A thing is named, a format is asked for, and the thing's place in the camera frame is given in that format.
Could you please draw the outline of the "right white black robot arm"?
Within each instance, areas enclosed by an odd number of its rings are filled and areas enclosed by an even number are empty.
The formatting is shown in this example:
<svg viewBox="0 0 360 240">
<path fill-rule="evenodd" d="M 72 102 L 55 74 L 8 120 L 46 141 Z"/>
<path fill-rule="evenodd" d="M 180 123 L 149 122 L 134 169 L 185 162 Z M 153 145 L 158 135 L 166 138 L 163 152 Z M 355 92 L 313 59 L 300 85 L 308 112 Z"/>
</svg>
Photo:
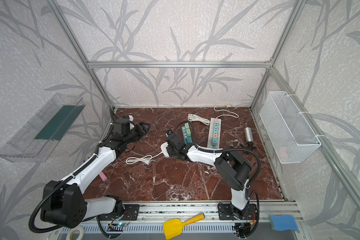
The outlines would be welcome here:
<svg viewBox="0 0 360 240">
<path fill-rule="evenodd" d="M 209 149 L 194 143 L 186 144 L 171 130 L 167 131 L 166 142 L 161 145 L 161 148 L 167 158 L 215 167 L 231 188 L 232 199 L 227 215 L 239 220 L 246 217 L 252 197 L 249 194 L 249 188 L 261 171 L 261 160 L 253 150 L 247 148 Z M 254 156 L 257 160 L 257 169 L 253 176 L 250 176 L 252 166 L 241 154 L 242 152 Z"/>
</svg>

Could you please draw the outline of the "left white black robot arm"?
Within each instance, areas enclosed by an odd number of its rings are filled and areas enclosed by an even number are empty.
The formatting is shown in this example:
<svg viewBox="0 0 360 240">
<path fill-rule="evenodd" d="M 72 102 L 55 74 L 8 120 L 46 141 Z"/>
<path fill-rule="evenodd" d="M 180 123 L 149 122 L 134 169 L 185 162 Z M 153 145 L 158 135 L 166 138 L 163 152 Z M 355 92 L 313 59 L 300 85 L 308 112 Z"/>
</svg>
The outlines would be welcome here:
<svg viewBox="0 0 360 240">
<path fill-rule="evenodd" d="M 60 181 L 50 181 L 44 187 L 43 199 L 31 213 L 29 229 L 33 233 L 47 233 L 62 227 L 73 229 L 81 222 L 100 215 L 121 216 L 121 198 L 106 196 L 85 199 L 91 182 L 127 149 L 150 130 L 149 123 L 135 124 L 128 118 L 113 122 L 107 137 L 100 141 L 93 155 Z"/>
</svg>

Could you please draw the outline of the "long white multicolour power strip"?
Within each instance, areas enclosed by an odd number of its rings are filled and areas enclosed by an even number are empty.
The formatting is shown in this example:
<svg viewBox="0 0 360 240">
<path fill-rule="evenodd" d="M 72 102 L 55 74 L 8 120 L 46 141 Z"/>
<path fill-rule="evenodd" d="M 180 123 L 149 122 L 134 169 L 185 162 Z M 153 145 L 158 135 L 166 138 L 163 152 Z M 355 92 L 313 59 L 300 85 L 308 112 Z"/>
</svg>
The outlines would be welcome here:
<svg viewBox="0 0 360 240">
<path fill-rule="evenodd" d="M 210 149 L 219 149 L 220 148 L 220 138 L 221 138 L 221 127 L 222 120 L 220 123 L 215 123 L 216 118 L 211 118 L 210 120 L 210 128 L 209 135 L 207 141 L 207 148 Z"/>
</svg>

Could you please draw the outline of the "teal power strip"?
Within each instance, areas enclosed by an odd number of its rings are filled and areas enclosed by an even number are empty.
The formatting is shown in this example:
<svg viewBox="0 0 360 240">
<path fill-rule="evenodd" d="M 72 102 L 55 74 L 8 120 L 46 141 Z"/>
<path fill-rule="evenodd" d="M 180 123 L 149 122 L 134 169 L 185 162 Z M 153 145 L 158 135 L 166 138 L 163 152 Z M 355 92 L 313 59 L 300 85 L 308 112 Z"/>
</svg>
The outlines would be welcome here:
<svg viewBox="0 0 360 240">
<path fill-rule="evenodd" d="M 191 133 L 191 129 L 189 128 L 189 130 L 190 130 L 190 132 L 188 132 L 188 133 L 183 132 L 183 130 L 182 130 L 182 133 L 183 133 L 183 137 L 184 137 L 184 142 L 185 142 L 185 144 L 190 144 L 190 143 L 192 143 L 192 142 L 193 142 L 193 140 L 192 140 L 192 133 Z"/>
</svg>

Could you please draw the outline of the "white square power socket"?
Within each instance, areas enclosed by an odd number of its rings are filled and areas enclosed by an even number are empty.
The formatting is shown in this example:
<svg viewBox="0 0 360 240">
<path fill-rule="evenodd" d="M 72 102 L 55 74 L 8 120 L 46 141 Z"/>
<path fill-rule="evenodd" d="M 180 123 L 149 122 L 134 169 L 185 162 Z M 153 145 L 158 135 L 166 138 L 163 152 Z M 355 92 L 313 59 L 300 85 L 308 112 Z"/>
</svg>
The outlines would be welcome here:
<svg viewBox="0 0 360 240">
<path fill-rule="evenodd" d="M 163 144 L 161 144 L 161 152 L 163 153 L 163 155 L 166 157 L 166 158 L 169 158 L 170 155 L 168 153 L 168 150 L 167 150 L 167 147 L 168 147 L 168 143 L 167 142 L 164 142 Z"/>
</svg>

